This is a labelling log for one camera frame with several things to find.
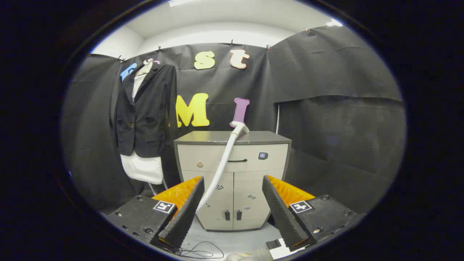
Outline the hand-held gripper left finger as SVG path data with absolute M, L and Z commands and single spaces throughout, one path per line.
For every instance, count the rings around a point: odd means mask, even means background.
M 203 193 L 204 179 L 197 176 L 153 197 L 137 195 L 107 219 L 133 238 L 167 251 L 178 251 Z

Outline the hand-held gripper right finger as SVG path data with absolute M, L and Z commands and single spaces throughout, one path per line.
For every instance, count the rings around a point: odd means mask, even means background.
M 357 213 L 328 194 L 314 196 L 265 175 L 262 192 L 289 250 L 329 240 L 357 220 Z

